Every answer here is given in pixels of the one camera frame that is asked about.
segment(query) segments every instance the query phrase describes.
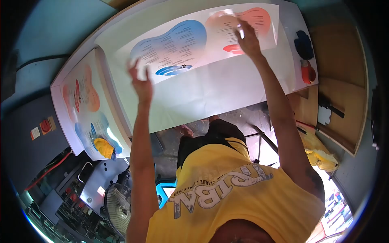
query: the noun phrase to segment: fan grille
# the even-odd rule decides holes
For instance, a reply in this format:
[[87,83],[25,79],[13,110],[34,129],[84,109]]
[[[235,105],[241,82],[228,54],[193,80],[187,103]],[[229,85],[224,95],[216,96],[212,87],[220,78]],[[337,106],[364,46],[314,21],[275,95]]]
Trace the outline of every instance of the fan grille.
[[125,237],[131,218],[131,190],[119,183],[108,186],[104,195],[104,210],[112,228]]

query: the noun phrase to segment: yellow cloth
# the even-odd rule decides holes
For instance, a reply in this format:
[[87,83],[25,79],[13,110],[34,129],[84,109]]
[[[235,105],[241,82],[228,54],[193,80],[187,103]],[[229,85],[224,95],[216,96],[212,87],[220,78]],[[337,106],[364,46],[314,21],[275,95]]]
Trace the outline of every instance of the yellow cloth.
[[232,219],[257,224],[277,243],[305,242],[324,214],[324,204],[281,168],[252,164],[225,145],[194,151],[176,174],[177,188],[150,219],[146,242],[208,243]]
[[95,144],[97,151],[100,152],[102,156],[108,159],[112,157],[114,148],[108,143],[107,140],[102,138],[96,138],[95,140],[93,140],[93,143]]
[[299,134],[301,140],[303,141],[305,153],[308,156],[309,163],[311,163],[312,166],[317,165],[321,170],[325,170],[327,172],[335,171],[338,169],[339,162],[335,156],[328,151],[328,149],[316,137],[315,134]]

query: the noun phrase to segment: yellow t-shirt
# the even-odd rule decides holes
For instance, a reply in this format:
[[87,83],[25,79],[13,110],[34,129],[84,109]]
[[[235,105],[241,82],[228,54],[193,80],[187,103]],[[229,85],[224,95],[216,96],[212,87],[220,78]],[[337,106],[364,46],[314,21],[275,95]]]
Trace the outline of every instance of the yellow t-shirt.
[[264,229],[277,243],[305,242],[325,207],[282,170],[252,164],[242,141],[238,151],[208,144],[177,170],[177,188],[149,221],[146,242],[208,243],[232,219]]

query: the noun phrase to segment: hand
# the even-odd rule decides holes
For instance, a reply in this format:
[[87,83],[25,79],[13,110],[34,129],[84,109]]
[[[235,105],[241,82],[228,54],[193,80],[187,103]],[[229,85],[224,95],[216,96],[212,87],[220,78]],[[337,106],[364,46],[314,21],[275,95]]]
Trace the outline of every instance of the hand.
[[132,86],[134,87],[138,95],[139,104],[150,105],[152,99],[152,84],[149,79],[148,68],[146,68],[146,80],[139,80],[137,69],[138,62],[139,58],[135,61],[135,64],[133,66],[130,64],[130,61],[127,62],[128,74],[132,78]]
[[238,38],[238,43],[242,51],[244,51],[251,59],[261,57],[261,48],[259,46],[259,41],[255,35],[254,28],[251,27],[246,21],[237,18],[240,26],[244,32],[244,38],[240,37],[239,31],[234,28],[235,36]]

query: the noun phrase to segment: black cable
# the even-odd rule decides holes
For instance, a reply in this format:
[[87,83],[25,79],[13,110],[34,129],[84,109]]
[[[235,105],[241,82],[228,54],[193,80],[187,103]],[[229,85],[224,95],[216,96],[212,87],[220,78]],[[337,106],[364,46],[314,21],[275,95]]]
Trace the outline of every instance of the black cable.
[[57,58],[68,58],[68,57],[70,57],[70,54],[60,54],[60,55],[44,56],[44,57],[41,57],[41,58],[31,59],[31,60],[29,60],[28,62],[25,62],[25,63],[23,63],[22,65],[20,65],[20,66],[16,69],[16,71],[19,71],[20,69],[24,68],[24,67],[27,66],[28,64],[36,63],[36,62],[38,62],[38,61],[45,61],[45,60],[57,59]]

